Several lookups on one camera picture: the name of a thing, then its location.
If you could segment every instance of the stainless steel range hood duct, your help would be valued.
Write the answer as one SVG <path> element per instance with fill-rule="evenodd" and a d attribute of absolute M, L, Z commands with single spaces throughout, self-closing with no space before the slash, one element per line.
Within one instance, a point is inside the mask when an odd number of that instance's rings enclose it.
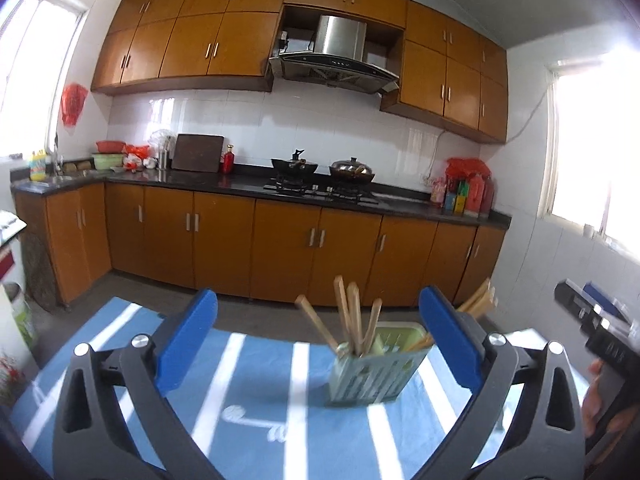
<path fill-rule="evenodd" d="M 367 24 L 322 15 L 313 51 L 285 52 L 269 61 L 275 76 L 293 81 L 385 94 L 398 88 L 398 76 L 365 63 Z"/>

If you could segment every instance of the countertop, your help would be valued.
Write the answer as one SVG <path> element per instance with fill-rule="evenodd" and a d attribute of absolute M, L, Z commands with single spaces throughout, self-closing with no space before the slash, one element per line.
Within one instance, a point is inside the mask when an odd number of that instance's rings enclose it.
<path fill-rule="evenodd" d="M 377 204 L 343 202 L 325 196 L 292 196 L 281 194 L 276 190 L 264 189 L 265 184 L 271 181 L 272 179 L 268 177 L 246 174 L 224 175 L 220 173 L 198 173 L 179 170 L 147 170 L 136 173 L 129 171 L 114 173 L 108 170 L 91 171 L 86 174 L 80 173 L 72 178 L 61 180 L 49 186 L 43 186 L 30 180 L 17 180 L 12 183 L 12 192 L 27 192 L 49 196 L 62 191 L 87 186 L 94 182 L 117 182 L 122 184 L 139 184 L 142 186 L 158 186 L 169 189 L 247 196 L 361 213 L 420 218 L 471 226 L 487 225 L 505 230 L 509 228 L 511 223 L 510 216 L 497 211 L 491 211 L 487 220 L 474 219 L 462 214 L 444 211 L 423 200 L 403 198 L 392 194 L 380 194 L 377 192 L 373 193 L 374 197 L 379 201 Z"/>

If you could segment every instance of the utensil basket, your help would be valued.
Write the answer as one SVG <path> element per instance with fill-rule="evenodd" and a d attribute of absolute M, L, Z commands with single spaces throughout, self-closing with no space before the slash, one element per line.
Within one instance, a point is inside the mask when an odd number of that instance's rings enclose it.
<path fill-rule="evenodd" d="M 395 400 L 429 351 L 402 350 L 425 335 L 419 323 L 379 322 L 376 338 L 380 338 L 385 353 L 337 357 L 329 376 L 329 404 L 353 406 Z"/>

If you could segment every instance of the blue striped tablecloth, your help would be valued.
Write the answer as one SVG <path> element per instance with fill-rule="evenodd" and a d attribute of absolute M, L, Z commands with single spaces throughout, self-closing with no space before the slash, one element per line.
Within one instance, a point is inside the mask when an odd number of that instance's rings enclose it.
<path fill-rule="evenodd" d="M 69 356 L 80 342 L 118 348 L 153 333 L 158 314 L 113 298 L 56 354 L 18 400 L 14 428 L 52 474 L 53 421 Z M 529 342 L 544 341 L 528 331 Z M 431 349 L 395 402 L 328 408 L 334 355 L 326 346 L 289 343 L 212 329 L 180 388 L 168 400 L 194 441 L 228 480 L 408 479 L 426 462 L 470 398 L 440 351 Z M 586 384 L 578 378 L 580 396 Z M 141 456 L 162 467 L 124 388 L 120 408 Z M 521 387 L 511 389 L 505 420 Z M 496 429 L 478 457 L 491 459 L 504 437 Z"/>

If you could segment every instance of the dark brown cutting board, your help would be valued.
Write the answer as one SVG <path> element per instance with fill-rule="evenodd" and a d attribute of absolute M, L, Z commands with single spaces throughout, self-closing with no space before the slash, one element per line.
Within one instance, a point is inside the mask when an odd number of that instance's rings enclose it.
<path fill-rule="evenodd" d="M 225 137 L 219 135 L 179 134 L 175 141 L 173 170 L 217 173 Z"/>

